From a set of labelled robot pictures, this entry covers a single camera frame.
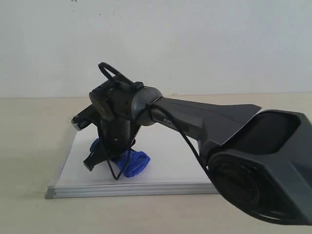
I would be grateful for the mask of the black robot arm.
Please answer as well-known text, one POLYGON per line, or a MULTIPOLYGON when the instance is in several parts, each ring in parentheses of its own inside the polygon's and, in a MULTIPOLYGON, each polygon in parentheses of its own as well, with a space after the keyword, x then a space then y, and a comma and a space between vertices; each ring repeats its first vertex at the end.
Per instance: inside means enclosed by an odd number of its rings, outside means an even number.
POLYGON ((130 149, 140 127, 160 123, 197 141, 200 167, 236 208, 269 223, 311 225, 312 124, 303 113, 170 99, 140 83, 107 81, 89 98, 79 125, 97 127, 88 170, 130 149))

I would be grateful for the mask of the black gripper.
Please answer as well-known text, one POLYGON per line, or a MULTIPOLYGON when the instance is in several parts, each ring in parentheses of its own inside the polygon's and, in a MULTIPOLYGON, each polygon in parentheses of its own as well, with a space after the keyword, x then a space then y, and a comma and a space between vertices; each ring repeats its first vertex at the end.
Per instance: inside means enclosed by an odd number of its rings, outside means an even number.
POLYGON ((100 120, 98 130, 99 142, 88 157, 84 166, 92 171, 94 167, 108 159, 113 159, 132 147, 139 131, 139 125, 133 121, 117 117, 112 121, 100 120))

